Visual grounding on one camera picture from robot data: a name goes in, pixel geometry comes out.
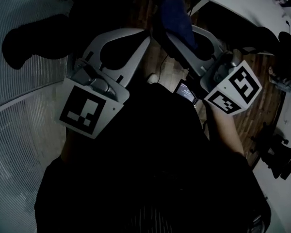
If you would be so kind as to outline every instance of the blue cloth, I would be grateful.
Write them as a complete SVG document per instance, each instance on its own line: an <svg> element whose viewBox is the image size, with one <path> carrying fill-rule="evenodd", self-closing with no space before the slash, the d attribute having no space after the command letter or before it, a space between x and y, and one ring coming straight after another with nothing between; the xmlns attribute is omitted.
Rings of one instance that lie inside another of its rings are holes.
<svg viewBox="0 0 291 233"><path fill-rule="evenodd" d="M191 18L186 12L183 0L163 0L159 8L162 25L176 35L181 36L193 49L197 48L192 29Z"/></svg>

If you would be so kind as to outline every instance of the black shirt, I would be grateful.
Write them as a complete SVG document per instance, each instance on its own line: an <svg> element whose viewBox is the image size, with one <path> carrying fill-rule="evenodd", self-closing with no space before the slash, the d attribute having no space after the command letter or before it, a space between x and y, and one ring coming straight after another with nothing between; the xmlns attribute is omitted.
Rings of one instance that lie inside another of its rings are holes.
<svg viewBox="0 0 291 233"><path fill-rule="evenodd" d="M209 141L192 103L159 84L133 94L97 139L80 138L82 159L58 158L44 174L39 233L246 232L266 203L246 159Z"/></svg>

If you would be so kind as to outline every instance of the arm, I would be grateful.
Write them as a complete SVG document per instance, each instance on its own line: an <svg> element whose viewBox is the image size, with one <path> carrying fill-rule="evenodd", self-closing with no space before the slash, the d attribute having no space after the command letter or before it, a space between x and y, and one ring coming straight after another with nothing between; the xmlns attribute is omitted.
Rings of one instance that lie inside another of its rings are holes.
<svg viewBox="0 0 291 233"><path fill-rule="evenodd" d="M219 140L233 152L244 155L243 146L236 131L233 117L212 104L205 103L211 141Z"/></svg>
<svg viewBox="0 0 291 233"><path fill-rule="evenodd" d="M82 165L89 154L89 146L92 145L93 139L69 130L62 150L61 159L65 164L69 164L70 166Z"/></svg>

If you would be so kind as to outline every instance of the small screen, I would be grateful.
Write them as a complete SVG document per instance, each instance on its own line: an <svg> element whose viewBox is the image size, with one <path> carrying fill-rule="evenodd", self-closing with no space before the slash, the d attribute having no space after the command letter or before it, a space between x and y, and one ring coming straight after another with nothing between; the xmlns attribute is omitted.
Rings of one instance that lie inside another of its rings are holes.
<svg viewBox="0 0 291 233"><path fill-rule="evenodd" d="M193 94L190 92L188 87L185 84L181 84L177 90L177 93L181 95L182 97L186 98L187 100L194 102L195 97Z"/></svg>

